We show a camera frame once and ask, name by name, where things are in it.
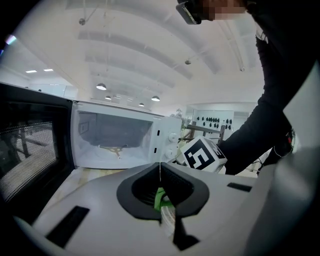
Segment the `white ceiling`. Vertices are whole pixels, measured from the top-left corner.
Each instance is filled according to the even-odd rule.
[[[255,102],[263,77],[251,17],[187,25],[176,4],[44,0],[15,35],[42,63],[76,86],[81,100],[107,101],[106,95],[119,95],[122,101],[112,102],[133,107],[143,102],[146,109]],[[84,17],[89,19],[82,26],[79,19]],[[21,56],[31,69],[38,68],[33,57]],[[96,89],[98,83],[107,91]],[[151,101],[154,95],[161,101]]]
[[[71,84],[63,79],[55,71],[44,71],[51,69],[50,66],[41,61],[35,54],[30,52],[18,39],[5,48],[1,56],[0,68],[25,79],[28,84],[59,84],[70,86]]]

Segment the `white microwave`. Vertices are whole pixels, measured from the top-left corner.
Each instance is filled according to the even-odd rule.
[[[75,166],[127,169],[168,162],[178,150],[181,120],[89,102],[73,102],[71,147]]]

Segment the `head-mounted camera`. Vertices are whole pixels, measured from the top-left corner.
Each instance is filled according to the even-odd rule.
[[[176,10],[189,25],[199,25],[205,18],[202,17],[202,7],[199,0],[177,0]]]

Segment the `microwave door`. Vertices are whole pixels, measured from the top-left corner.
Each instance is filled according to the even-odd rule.
[[[32,223],[74,170],[72,100],[0,83],[0,193]]]

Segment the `black jacket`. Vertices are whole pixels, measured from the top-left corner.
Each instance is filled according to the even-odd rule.
[[[320,4],[311,1],[247,1],[247,11],[268,43],[257,39],[264,93],[250,117],[219,145],[235,175],[272,148],[290,130],[283,109],[297,93],[319,58]]]

